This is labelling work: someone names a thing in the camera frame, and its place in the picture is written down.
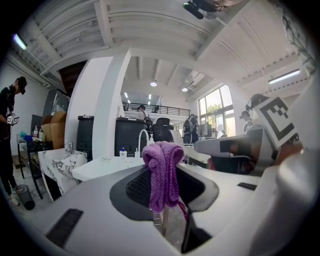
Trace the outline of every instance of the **purple cloth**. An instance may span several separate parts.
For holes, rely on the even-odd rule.
[[[184,150],[178,144],[158,141],[165,159],[164,202],[169,207],[175,207],[179,202],[179,186],[177,182],[176,165],[184,157]]]
[[[151,144],[144,147],[142,159],[151,171],[150,208],[160,213],[165,208],[165,155],[159,145]]]

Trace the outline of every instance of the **black office chair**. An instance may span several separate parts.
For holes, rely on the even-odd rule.
[[[158,118],[156,123],[152,126],[154,142],[172,142],[174,139],[170,130],[174,127],[170,125],[169,118]]]
[[[158,113],[160,106],[155,106],[154,110],[152,111],[152,113]]]

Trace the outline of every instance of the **fluorescent light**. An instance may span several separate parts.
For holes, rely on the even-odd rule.
[[[275,79],[270,80],[270,81],[269,81],[269,85],[272,85],[272,84],[275,84],[275,83],[277,83],[277,82],[279,82],[279,81],[282,81],[282,80],[284,80],[284,79],[293,77],[293,76],[295,76],[295,75],[298,75],[299,73],[300,73],[300,69],[294,70],[294,71],[292,71],[292,72],[290,72],[290,73],[284,74],[284,75],[282,75],[282,76],[279,76],[279,77],[277,77],[277,78],[275,78]]]
[[[25,50],[27,48],[25,43],[20,39],[20,37],[17,34],[14,35],[13,40],[22,48],[22,50]]]

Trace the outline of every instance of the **cardboard box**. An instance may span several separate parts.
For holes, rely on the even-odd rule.
[[[42,118],[41,129],[43,130],[44,138],[41,138],[41,139],[47,142],[52,141],[51,131],[50,131],[50,122],[52,117],[53,117],[52,115],[45,115]]]
[[[46,115],[42,118],[41,128],[45,141],[52,141],[54,150],[64,147],[66,119],[67,112],[64,111],[57,111],[53,116]]]

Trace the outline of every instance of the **black cap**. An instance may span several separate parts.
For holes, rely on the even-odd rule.
[[[18,82],[18,86],[19,86],[20,92],[21,92],[22,95],[24,95],[25,92],[26,92],[25,87],[28,84],[26,78],[24,76],[20,76],[15,81]]]
[[[240,119],[243,119],[244,116],[250,117],[250,114],[248,111],[242,111],[241,116],[239,117]]]

